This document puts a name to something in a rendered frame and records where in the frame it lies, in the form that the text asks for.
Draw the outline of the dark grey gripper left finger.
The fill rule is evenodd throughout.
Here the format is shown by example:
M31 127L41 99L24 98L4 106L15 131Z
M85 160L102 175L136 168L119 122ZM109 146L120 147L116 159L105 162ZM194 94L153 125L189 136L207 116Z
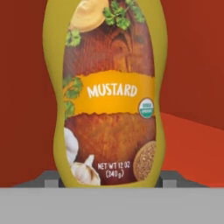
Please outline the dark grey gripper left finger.
M17 185L21 188L61 188L64 187L57 171L44 171L36 179Z

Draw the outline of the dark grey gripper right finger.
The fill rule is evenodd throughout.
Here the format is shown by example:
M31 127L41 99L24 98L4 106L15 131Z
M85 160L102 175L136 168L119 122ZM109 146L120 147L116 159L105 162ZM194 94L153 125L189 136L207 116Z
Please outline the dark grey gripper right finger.
M177 171L161 171L156 187L161 188L194 188L194 187L204 187L204 185L199 184L197 182L191 181L189 179L184 178Z

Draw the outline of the yellow mustard bottle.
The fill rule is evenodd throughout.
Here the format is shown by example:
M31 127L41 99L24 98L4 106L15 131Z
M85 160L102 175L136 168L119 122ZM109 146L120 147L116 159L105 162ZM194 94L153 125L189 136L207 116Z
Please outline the yellow mustard bottle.
M43 47L64 186L155 186L165 158L161 0L47 0Z

